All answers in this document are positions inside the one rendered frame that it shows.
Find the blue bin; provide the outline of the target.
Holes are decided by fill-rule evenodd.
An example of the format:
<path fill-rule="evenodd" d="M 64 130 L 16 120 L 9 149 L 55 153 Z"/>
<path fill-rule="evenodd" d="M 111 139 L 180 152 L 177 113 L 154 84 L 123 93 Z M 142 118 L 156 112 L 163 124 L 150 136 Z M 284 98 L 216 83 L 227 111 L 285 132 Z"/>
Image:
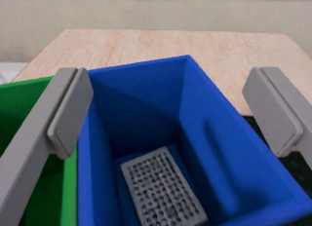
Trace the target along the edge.
<path fill-rule="evenodd" d="M 120 164 L 163 146 L 207 214 L 197 226 L 261 226 L 312 205 L 190 55 L 87 71 L 81 226 L 141 226 Z"/>

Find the green open-top bin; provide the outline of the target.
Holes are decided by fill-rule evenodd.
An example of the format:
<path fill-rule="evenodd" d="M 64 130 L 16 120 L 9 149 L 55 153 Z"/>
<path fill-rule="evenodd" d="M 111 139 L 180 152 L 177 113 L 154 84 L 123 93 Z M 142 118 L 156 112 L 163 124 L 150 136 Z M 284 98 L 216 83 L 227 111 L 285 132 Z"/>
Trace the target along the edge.
<path fill-rule="evenodd" d="M 54 76 L 0 85 L 0 158 Z M 50 154 L 19 226 L 80 225 L 79 137 L 70 159 Z"/>

